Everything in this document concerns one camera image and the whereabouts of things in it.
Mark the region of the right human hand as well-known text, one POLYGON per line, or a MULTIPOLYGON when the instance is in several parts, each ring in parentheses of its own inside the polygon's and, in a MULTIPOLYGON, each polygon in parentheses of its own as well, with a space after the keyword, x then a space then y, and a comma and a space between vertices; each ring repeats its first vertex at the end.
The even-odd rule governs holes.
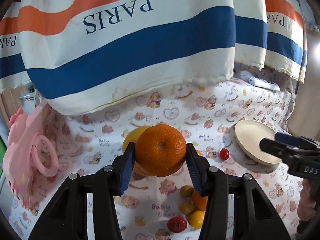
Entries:
POLYGON ((316 202, 310 195, 311 186, 307 179, 303 179, 302 187, 303 189, 300 192, 300 201, 297 207, 297 215, 300 221, 308 221, 316 214, 314 210, 316 202))

